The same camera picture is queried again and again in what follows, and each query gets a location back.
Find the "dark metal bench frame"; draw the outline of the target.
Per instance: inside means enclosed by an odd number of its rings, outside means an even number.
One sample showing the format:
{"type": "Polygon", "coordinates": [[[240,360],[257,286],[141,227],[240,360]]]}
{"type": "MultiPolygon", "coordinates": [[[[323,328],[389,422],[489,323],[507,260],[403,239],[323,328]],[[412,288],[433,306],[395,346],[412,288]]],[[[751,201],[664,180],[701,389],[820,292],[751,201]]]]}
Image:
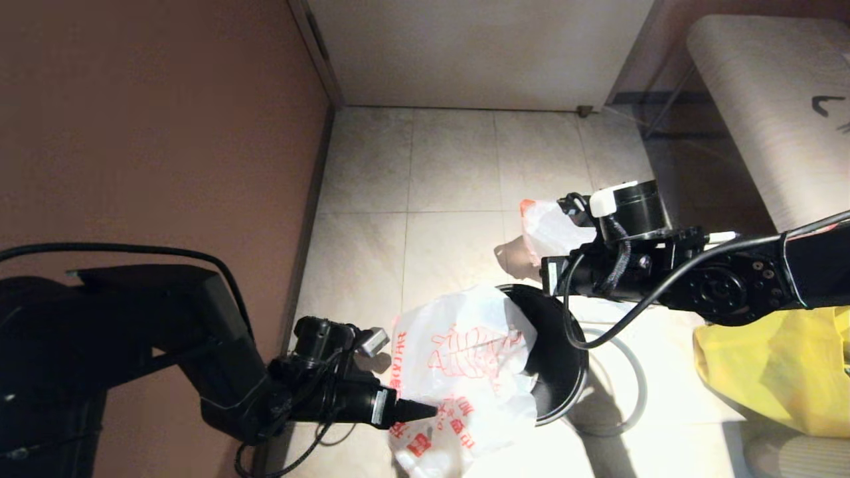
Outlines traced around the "dark metal bench frame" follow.
{"type": "Polygon", "coordinates": [[[686,67],[671,90],[616,93],[610,106],[623,107],[646,141],[715,140],[730,136],[695,64],[686,67]]]}

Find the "yellow plastic bag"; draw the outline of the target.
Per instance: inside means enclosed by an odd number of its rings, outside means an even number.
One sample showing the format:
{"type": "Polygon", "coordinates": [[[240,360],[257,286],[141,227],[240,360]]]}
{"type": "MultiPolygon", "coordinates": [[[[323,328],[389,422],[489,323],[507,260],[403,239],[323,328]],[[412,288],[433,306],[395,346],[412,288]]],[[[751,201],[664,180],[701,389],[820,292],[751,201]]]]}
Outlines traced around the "yellow plastic bag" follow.
{"type": "Polygon", "coordinates": [[[693,354],[699,378],[732,402],[809,436],[850,439],[850,305],[703,325],[693,354]]]}

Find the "beige striped cushion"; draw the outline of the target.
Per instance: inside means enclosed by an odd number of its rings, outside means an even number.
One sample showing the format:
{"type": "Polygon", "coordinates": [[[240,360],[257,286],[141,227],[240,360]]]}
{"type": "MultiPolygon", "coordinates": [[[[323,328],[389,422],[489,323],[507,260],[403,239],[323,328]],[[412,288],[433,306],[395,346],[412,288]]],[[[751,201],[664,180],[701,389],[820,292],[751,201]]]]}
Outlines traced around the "beige striped cushion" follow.
{"type": "Polygon", "coordinates": [[[744,460],[755,478],[850,478],[850,439],[760,436],[744,460]]]}

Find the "black round trash bin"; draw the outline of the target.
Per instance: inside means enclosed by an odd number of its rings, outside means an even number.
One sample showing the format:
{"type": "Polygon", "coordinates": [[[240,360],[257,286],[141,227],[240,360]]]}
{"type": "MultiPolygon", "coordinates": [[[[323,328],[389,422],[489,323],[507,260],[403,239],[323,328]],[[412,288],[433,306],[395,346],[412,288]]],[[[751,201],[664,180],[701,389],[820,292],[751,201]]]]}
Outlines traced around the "black round trash bin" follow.
{"type": "Polygon", "coordinates": [[[574,348],[564,330],[566,308],[560,299],[525,284],[498,285],[537,331],[523,371],[537,376],[531,394],[537,405],[535,427],[561,420],[579,402],[589,369],[588,351],[574,348]]]}

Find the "white red-printed plastic bag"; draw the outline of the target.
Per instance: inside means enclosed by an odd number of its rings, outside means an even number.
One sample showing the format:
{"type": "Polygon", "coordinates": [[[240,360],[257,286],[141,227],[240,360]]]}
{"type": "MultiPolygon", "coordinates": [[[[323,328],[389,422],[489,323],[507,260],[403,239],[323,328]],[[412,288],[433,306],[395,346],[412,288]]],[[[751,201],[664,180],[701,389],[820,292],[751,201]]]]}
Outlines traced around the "white red-printed plastic bag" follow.
{"type": "Polygon", "coordinates": [[[389,387],[435,406],[434,417],[389,432],[408,478],[464,478],[474,463],[513,447],[535,427],[535,373],[525,367],[537,330],[504,291],[477,285],[398,317],[389,387]]]}

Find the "white red-printed trash bag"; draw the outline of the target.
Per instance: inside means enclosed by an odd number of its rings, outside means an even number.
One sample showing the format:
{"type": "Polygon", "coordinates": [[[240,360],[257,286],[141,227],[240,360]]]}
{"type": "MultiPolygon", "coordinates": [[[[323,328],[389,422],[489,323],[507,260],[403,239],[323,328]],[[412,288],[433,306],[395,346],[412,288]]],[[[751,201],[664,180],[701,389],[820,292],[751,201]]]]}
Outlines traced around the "white red-printed trash bag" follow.
{"type": "Polygon", "coordinates": [[[577,226],[556,202],[522,200],[519,203],[523,245],[534,266],[544,257],[567,256],[597,236],[593,226],[577,226]]]}

